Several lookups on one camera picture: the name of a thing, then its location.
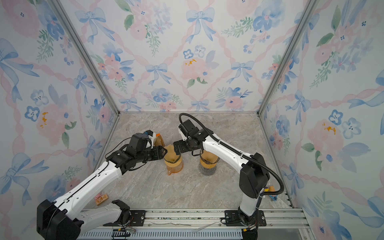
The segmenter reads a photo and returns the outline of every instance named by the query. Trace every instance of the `floral wallpaper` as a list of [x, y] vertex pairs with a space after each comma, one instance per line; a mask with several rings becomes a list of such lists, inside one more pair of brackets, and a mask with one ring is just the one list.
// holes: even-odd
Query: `floral wallpaper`
[[44, 0], [0, 3], [0, 239], [40, 239], [36, 208], [92, 171], [115, 120]]
[[320, 0], [262, 115], [317, 240], [384, 239], [383, 11]]
[[122, 111], [257, 111], [306, 3], [62, 1]]

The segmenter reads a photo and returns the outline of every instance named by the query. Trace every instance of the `small orange box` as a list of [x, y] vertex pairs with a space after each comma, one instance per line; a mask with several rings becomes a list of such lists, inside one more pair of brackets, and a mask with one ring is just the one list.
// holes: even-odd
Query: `small orange box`
[[100, 205], [102, 204], [103, 202], [105, 202], [106, 200], [108, 199], [108, 195], [107, 194], [104, 194], [103, 196], [99, 197], [98, 199], [95, 200], [96, 202], [96, 205]]

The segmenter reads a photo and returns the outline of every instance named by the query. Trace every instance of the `black mounting plate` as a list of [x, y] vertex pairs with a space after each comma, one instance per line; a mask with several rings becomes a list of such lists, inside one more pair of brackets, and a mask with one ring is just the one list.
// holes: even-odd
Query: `black mounting plate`
[[[130, 210], [131, 215], [133, 217], [131, 221], [131, 227], [142, 227], [144, 226], [144, 220], [145, 220], [145, 210]], [[106, 223], [103, 226], [105, 227], [119, 227], [120, 225], [117, 222], [113, 223]]]
[[[226, 224], [228, 227], [237, 227], [237, 226], [243, 227], [244, 226], [240, 222], [238, 210], [226, 210], [226, 211], [224, 211], [224, 213], [225, 213], [225, 218], [222, 218], [222, 219], [225, 219], [226, 222], [229, 222]], [[258, 219], [259, 226], [265, 227], [266, 226], [266, 220], [265, 220], [264, 212], [262, 210], [259, 210], [258, 216], [259, 216], [259, 219]]]

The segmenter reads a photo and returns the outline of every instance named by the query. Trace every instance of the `black patterned rim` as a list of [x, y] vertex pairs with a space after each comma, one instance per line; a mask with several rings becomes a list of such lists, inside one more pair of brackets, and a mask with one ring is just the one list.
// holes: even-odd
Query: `black patterned rim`
[[164, 161], [169, 162], [169, 163], [177, 163], [177, 161], [178, 161], [180, 158], [181, 158], [181, 154], [179, 155], [179, 157], [178, 157], [178, 158], [176, 159], [176, 161], [174, 161], [174, 162], [167, 161], [165, 158], [164, 158]]
[[203, 150], [200, 150], [200, 159], [201, 159], [201, 161], [203, 161], [203, 162], [206, 163], [206, 164], [215, 164], [215, 163], [217, 163], [217, 162], [220, 160], [220, 158], [217, 157], [216, 162], [210, 162], [210, 161], [205, 160], [205, 159], [201, 156], [201, 154], [203, 154]]

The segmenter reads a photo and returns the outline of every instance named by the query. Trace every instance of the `stone-patterned surface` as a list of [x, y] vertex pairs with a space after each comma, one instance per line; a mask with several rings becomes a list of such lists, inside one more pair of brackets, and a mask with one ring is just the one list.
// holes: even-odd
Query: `stone-patterned surface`
[[[192, 115], [229, 144], [249, 153], [260, 153], [264, 156], [267, 166], [275, 170], [256, 114]], [[121, 114], [107, 152], [123, 139], [146, 130], [161, 133], [165, 144], [172, 144], [180, 140], [180, 134], [177, 131], [179, 124], [177, 113]], [[149, 162], [139, 170], [127, 172], [104, 189], [103, 193], [107, 193], [109, 199], [101, 206], [120, 199], [131, 208], [239, 207], [243, 195], [238, 186], [239, 174], [229, 164], [220, 160], [216, 172], [211, 176], [204, 176], [198, 170], [199, 157], [183, 153], [182, 158], [183, 169], [169, 176], [163, 160]], [[277, 181], [273, 177], [270, 182], [278, 189]], [[267, 196], [260, 207], [289, 207], [285, 198], [284, 195], [280, 195], [278, 201], [273, 202]], [[87, 207], [93, 208], [96, 205], [91, 201]]]

